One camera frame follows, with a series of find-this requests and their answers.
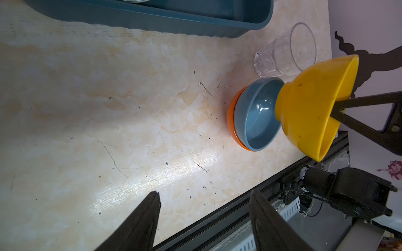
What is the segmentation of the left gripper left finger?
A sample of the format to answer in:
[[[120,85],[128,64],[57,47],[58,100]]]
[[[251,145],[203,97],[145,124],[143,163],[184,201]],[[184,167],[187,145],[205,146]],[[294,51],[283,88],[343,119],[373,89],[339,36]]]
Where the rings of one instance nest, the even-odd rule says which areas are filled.
[[[151,251],[161,209],[160,195],[150,192],[98,251]]]

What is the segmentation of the clear cup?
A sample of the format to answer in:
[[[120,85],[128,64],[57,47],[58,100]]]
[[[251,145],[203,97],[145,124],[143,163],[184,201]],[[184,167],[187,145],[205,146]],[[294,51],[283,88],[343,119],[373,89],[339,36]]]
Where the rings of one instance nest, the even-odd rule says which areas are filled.
[[[254,69],[261,78],[296,76],[314,65],[316,58],[314,34],[299,22],[255,54]]]

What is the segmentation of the orange bowl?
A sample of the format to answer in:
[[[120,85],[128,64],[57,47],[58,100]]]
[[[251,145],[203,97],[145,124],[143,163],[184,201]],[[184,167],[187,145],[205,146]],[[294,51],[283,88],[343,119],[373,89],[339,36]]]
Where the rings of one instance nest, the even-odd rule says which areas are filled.
[[[228,111],[227,111],[227,117],[226,117],[226,121],[227,121],[227,128],[230,132],[231,137],[234,139],[234,141],[240,145],[243,149],[251,152],[250,149],[248,149],[238,138],[237,134],[236,134],[236,130],[234,127],[234,110],[236,107],[236,103],[240,97],[240,95],[244,92],[244,90],[246,89],[246,87],[244,87],[243,89],[241,89],[237,94],[235,94],[235,96],[233,97],[233,99],[230,102],[230,105],[228,107]]]

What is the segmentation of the blue bowl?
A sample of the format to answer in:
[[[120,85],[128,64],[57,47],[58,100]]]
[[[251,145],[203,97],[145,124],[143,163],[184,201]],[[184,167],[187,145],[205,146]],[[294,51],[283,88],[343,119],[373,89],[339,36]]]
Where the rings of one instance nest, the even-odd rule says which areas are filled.
[[[283,86],[280,78],[261,78],[248,85],[236,101],[234,130],[248,150],[261,151],[276,137],[281,123],[275,118],[275,104]]]

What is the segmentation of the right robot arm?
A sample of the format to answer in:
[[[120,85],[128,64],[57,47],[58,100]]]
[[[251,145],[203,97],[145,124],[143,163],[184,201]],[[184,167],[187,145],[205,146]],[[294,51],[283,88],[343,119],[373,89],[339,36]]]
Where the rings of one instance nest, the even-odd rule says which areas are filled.
[[[383,130],[370,126],[346,115],[347,108],[391,104]],[[402,153],[402,93],[393,92],[372,96],[332,101],[329,108],[318,119],[340,122],[371,141],[379,144],[394,154]],[[280,199],[287,199],[291,194],[299,193],[328,203],[346,216],[366,221],[374,221],[384,230],[398,236],[402,235],[402,212],[392,210],[395,205],[392,198],[402,195],[391,182],[379,178],[361,169],[345,167],[336,173],[328,173],[312,167],[303,168],[294,189],[286,188],[279,192]]]

